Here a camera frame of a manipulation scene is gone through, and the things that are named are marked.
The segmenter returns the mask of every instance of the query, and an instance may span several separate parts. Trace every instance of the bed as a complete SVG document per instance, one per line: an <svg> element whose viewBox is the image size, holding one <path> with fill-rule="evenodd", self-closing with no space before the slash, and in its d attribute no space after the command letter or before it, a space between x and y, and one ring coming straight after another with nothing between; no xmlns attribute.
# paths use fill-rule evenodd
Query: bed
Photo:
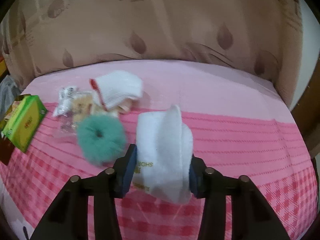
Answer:
<svg viewBox="0 0 320 240"><path fill-rule="evenodd" d="M292 240L316 217L317 182L310 155L288 108L271 82L218 65L179 60L99 63L40 76L23 93L39 95L48 114L28 151L15 149L8 166L0 164L0 205L19 239L31 236L42 215L72 175L82 178L105 167L89 164L81 149L53 135L52 117L62 86L90 89L89 78L126 70L144 82L143 98L120 120L128 143L135 142L140 113L179 104L192 130L194 155L225 176L245 174L266 197ZM94 238L93 201L88 232ZM175 205L131 188L116 210L123 239L196 239L204 206L192 198ZM226 239L231 239L231 202L227 199Z"/></svg>

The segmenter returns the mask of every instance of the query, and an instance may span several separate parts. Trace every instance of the green pom-pom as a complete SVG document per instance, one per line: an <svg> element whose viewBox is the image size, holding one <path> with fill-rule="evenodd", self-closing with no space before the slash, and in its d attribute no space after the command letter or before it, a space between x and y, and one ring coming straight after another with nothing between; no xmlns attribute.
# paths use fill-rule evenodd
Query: green pom-pom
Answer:
<svg viewBox="0 0 320 240"><path fill-rule="evenodd" d="M126 145L121 122L108 115L91 115L79 123L77 139L84 157L101 165L123 156Z"/></svg>

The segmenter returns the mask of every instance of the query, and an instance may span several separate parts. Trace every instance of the white towel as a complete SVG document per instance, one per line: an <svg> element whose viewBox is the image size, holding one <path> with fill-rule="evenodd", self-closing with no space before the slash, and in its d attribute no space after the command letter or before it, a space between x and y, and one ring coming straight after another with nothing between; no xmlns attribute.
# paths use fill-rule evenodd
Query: white towel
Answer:
<svg viewBox="0 0 320 240"><path fill-rule="evenodd" d="M91 79L90 85L96 91L94 102L106 111L121 105L127 98L137 100L142 97L142 80L123 70Z"/></svg>
<svg viewBox="0 0 320 240"><path fill-rule="evenodd" d="M172 203L187 203L193 137L180 108L140 114L137 125L136 188Z"/></svg>

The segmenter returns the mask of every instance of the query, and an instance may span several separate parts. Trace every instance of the brown fabric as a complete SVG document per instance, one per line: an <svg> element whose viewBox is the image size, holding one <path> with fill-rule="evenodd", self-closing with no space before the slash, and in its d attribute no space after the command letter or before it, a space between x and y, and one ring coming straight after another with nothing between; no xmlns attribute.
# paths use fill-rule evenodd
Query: brown fabric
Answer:
<svg viewBox="0 0 320 240"><path fill-rule="evenodd" d="M315 124L313 130L303 139L311 158L316 157L320 153L320 123Z"/></svg>
<svg viewBox="0 0 320 240"><path fill-rule="evenodd" d="M301 39L298 0L16 0L0 35L22 88L96 62L184 59L272 80L287 105Z"/></svg>
<svg viewBox="0 0 320 240"><path fill-rule="evenodd" d="M320 59L305 92L291 113L303 136L310 134L320 122Z"/></svg>

